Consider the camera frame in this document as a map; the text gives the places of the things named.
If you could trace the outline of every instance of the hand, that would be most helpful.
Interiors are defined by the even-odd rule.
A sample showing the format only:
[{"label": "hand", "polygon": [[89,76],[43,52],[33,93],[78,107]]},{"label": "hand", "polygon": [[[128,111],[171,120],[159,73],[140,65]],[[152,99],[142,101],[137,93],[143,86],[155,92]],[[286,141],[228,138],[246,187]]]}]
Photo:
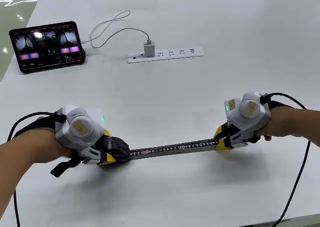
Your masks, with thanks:
[{"label": "hand", "polygon": [[294,116],[296,109],[280,106],[271,110],[271,120],[266,126],[257,130],[257,136],[264,136],[266,141],[271,140],[271,136],[284,137],[293,134]]},{"label": "hand", "polygon": [[15,137],[12,142],[21,146],[21,152],[27,155],[32,163],[47,163],[72,154],[71,149],[63,147],[56,140],[55,131],[50,128],[29,130]]}]

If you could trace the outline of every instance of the white charging cable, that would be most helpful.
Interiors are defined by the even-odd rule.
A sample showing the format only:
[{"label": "white charging cable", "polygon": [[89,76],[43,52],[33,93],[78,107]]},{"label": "white charging cable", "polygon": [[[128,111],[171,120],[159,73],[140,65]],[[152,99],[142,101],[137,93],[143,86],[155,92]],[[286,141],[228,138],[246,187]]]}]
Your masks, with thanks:
[{"label": "white charging cable", "polygon": [[[81,43],[82,43],[82,44],[86,44],[86,43],[90,42],[90,43],[91,43],[91,46],[92,46],[94,49],[99,49],[99,48],[101,48],[102,46],[104,46],[113,36],[115,36],[116,34],[118,34],[118,33],[121,32],[121,31],[124,31],[124,30],[140,31],[140,32],[144,33],[144,34],[147,36],[146,43],[143,44],[144,56],[145,56],[145,57],[153,57],[153,56],[155,56],[155,54],[156,54],[156,53],[155,53],[155,52],[156,52],[156,51],[155,51],[155,43],[150,40],[149,35],[148,35],[145,31],[143,31],[143,30],[141,30],[141,29],[138,29],[138,28],[131,28],[131,27],[122,28],[122,29],[118,30],[117,32],[113,33],[110,37],[108,37],[108,38],[106,39],[106,41],[105,41],[104,43],[102,43],[101,45],[99,45],[99,46],[94,46],[93,40],[96,40],[96,39],[98,39],[99,37],[101,37],[101,36],[103,35],[103,33],[107,30],[107,28],[108,28],[114,21],[123,21],[124,18],[128,17],[130,14],[131,14],[130,10],[125,10],[125,11],[123,11],[123,12],[121,12],[121,13],[118,13],[115,17],[113,17],[113,19],[109,19],[109,20],[106,20],[106,21],[103,21],[103,22],[98,23],[98,24],[92,29],[92,31],[91,31],[91,33],[90,33],[90,35],[89,35],[89,40],[83,41],[83,42],[81,42]],[[108,23],[108,25],[103,29],[103,31],[102,31],[99,35],[93,37],[93,34],[94,34],[94,32],[97,30],[97,28],[100,27],[100,26],[102,26],[102,25],[104,25],[104,24],[106,24],[106,23]]]}]

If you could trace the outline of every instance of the black wrist strap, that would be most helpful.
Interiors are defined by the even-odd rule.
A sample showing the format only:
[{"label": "black wrist strap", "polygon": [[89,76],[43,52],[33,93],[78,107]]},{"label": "black wrist strap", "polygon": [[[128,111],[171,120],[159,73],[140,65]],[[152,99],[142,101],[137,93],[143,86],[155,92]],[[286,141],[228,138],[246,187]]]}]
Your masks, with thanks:
[{"label": "black wrist strap", "polygon": [[17,131],[15,133],[14,137],[17,137],[17,136],[21,135],[22,133],[27,132],[29,130],[40,129],[40,128],[50,128],[50,129],[55,130],[56,129],[56,118],[54,116],[48,116],[48,117],[43,117],[43,118],[37,119],[36,121],[28,124],[26,127],[23,127],[22,129]]}]

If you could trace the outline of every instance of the tablet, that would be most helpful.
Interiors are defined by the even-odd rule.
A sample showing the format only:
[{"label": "tablet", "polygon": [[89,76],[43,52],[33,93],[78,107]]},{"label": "tablet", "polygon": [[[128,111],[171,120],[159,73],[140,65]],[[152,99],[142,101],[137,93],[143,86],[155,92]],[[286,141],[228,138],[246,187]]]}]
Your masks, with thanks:
[{"label": "tablet", "polygon": [[9,35],[23,73],[79,65],[86,58],[73,21],[12,29]]}]

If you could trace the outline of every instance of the white table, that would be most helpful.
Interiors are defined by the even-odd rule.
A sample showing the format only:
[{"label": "white table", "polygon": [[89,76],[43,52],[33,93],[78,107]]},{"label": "white table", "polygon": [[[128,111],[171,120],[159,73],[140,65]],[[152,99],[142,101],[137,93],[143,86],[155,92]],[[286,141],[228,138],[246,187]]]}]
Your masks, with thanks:
[{"label": "white table", "polygon": [[[112,135],[132,149],[207,139],[226,121],[223,101],[247,91],[285,92],[318,109],[320,0],[39,0],[28,26],[74,20],[82,39],[131,10],[108,33],[147,31],[157,49],[203,46],[203,57],[127,64],[139,32],[115,36],[86,63],[24,75],[15,57],[0,86],[0,139],[36,111],[65,104],[105,111]],[[274,138],[230,152],[181,154],[103,170],[60,160],[36,164],[17,187],[23,227],[235,227],[276,220],[306,141]],[[320,213],[320,150],[309,159],[286,218]],[[1,226],[14,227],[12,203]]]}]

